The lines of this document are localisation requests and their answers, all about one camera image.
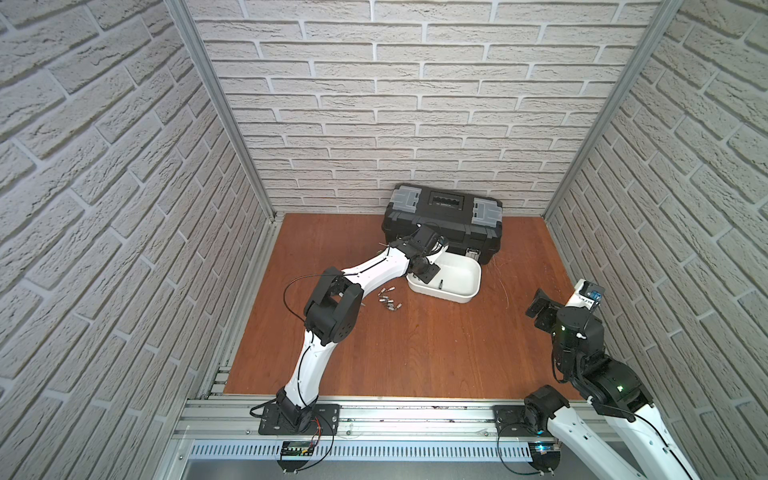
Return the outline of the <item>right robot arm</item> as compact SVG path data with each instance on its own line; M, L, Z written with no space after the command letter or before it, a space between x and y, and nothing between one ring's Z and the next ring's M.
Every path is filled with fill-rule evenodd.
M604 288L580 280L564 304L537 290L526 314L551 338L551 367L559 383L578 391L632 453L630 464L585 423L554 387L524 400L527 428L562 442L600 479L695 479L691 462L666 428L649 389L627 364L612 358L595 311Z

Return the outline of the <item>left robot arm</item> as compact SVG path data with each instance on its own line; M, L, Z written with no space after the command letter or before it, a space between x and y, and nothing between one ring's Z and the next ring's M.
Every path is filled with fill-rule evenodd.
M421 225L366 262L346 269L329 267L319 275L304 308L299 358L290 380L276 394L282 417L296 430L312 421L327 364L335 347L351 334L365 296L407 274L431 281L440 271L436 260L448 246L444 236Z

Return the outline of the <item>white plastic storage box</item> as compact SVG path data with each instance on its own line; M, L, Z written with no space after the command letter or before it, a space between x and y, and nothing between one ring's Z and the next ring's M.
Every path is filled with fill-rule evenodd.
M409 288L423 295L464 304L471 301L481 285L481 265L471 257L443 253L436 260L439 273L429 284L419 281L413 274L407 274ZM444 280L442 290L438 288Z

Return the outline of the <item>black plastic toolbox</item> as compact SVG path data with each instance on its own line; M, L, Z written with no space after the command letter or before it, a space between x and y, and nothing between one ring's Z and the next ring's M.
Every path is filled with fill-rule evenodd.
M382 231L391 242L427 226L446 238L450 253L486 265L501 250L502 213L494 198L401 183L387 204Z

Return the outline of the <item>right controller board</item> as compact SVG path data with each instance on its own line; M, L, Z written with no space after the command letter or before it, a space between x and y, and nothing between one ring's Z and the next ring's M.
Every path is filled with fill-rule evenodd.
M554 474L560 465L561 451L556 443L529 443L531 461L529 465L536 471Z

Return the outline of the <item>controller board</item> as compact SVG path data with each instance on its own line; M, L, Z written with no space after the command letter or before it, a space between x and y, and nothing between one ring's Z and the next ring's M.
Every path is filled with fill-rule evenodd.
M531 461L529 465L536 471L554 474L560 465L561 451L556 443L529 443Z
M315 455L317 443L314 441L286 440L280 449L281 461L308 462Z

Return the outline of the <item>left controller board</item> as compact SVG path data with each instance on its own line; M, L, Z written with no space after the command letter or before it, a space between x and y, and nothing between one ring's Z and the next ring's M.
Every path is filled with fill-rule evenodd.
M308 462L315 455L317 443L314 441L286 440L280 449L281 461Z

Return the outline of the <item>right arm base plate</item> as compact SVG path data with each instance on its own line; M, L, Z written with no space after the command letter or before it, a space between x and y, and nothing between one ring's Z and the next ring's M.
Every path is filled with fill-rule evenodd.
M555 411L535 405L495 405L492 413L500 437L549 436L547 425Z

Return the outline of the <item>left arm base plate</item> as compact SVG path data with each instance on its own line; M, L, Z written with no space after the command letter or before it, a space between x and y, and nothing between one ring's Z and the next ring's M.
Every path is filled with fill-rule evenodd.
M340 410L339 404L316 403L310 410L302 410L293 420L272 402L258 414L258 433L264 436L310 436L316 433L333 436L338 431Z

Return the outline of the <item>aluminium front rail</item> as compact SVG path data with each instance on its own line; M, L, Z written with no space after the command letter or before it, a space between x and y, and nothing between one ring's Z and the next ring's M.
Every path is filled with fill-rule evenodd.
M309 439L311 424L295 434L268 424L252 408L265 396L222 395L189 400L172 429L174 439L245 440ZM321 404L337 404L337 440L485 441L496 437L495 406L522 406L521 399L450 399L426 397L325 396Z

